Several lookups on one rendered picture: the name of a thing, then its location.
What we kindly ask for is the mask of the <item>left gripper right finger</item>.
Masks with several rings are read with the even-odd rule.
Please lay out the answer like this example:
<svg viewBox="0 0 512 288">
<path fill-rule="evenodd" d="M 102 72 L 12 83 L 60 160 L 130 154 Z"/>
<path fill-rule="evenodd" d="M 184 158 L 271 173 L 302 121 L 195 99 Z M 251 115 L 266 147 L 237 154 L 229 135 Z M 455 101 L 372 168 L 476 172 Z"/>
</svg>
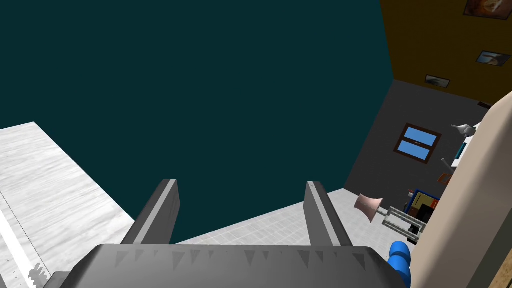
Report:
<svg viewBox="0 0 512 288">
<path fill-rule="evenodd" d="M 321 182 L 306 183 L 303 211 L 311 246 L 353 245 Z"/>
</svg>

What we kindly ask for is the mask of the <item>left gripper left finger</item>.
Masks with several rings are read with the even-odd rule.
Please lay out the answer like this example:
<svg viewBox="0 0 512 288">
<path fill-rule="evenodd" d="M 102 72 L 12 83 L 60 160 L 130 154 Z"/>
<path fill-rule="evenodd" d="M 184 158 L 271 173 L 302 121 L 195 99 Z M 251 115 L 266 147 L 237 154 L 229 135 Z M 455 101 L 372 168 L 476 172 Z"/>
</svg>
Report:
<svg viewBox="0 0 512 288">
<path fill-rule="evenodd" d="M 181 203 L 178 182 L 164 179 L 121 242 L 124 245 L 168 245 Z"/>
</svg>

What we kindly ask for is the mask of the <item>blue door knob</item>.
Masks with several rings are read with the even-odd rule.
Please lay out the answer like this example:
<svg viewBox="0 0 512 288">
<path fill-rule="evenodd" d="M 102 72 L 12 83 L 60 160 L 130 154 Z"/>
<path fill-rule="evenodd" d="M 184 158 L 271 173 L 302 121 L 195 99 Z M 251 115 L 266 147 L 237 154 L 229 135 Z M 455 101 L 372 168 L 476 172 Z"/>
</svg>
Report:
<svg viewBox="0 0 512 288">
<path fill-rule="evenodd" d="M 387 262 L 400 274 L 406 288 L 411 288 L 411 252 L 405 242 L 396 241 L 390 246 Z"/>
</svg>

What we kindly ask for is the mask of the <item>brown framed window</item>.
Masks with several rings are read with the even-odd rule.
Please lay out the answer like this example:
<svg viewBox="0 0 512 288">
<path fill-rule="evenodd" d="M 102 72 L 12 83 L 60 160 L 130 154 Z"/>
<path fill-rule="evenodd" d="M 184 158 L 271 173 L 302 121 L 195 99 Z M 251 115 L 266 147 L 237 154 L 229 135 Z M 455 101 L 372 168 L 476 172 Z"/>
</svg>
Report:
<svg viewBox="0 0 512 288">
<path fill-rule="evenodd" d="M 427 164 L 441 138 L 442 134 L 438 132 L 406 123 L 393 151 Z"/>
</svg>

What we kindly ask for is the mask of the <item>beige door leaf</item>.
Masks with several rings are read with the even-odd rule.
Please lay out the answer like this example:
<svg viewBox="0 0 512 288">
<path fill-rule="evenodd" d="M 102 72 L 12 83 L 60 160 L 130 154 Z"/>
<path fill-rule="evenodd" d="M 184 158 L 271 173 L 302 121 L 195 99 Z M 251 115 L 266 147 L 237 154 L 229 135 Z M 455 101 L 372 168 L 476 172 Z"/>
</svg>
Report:
<svg viewBox="0 0 512 288">
<path fill-rule="evenodd" d="M 490 288 L 512 250 L 512 92 L 479 124 L 412 252 L 410 288 Z"/>
</svg>

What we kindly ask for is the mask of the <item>framed wall picture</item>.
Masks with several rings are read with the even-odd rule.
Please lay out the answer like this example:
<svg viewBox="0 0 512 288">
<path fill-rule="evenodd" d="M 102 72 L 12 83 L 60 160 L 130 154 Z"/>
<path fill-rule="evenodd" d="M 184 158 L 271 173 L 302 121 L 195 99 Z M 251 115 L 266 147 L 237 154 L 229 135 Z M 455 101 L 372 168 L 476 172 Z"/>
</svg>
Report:
<svg viewBox="0 0 512 288">
<path fill-rule="evenodd" d="M 483 50 L 477 57 L 476 62 L 496 67 L 503 67 L 510 58 L 511 55 L 509 54 L 494 53 Z"/>
<path fill-rule="evenodd" d="M 463 14 L 506 21 L 512 15 L 512 0 L 467 0 Z"/>
<path fill-rule="evenodd" d="M 425 83 L 426 84 L 433 85 L 433 86 L 436 86 L 436 87 L 440 87 L 440 88 L 443 88 L 443 89 L 446 89 L 449 86 L 450 82 L 451 82 L 451 80 L 450 79 L 446 79 L 446 78 L 436 77 L 436 76 L 432 76 L 432 75 L 429 75 L 429 74 L 427 74 L 425 76 Z"/>
</svg>

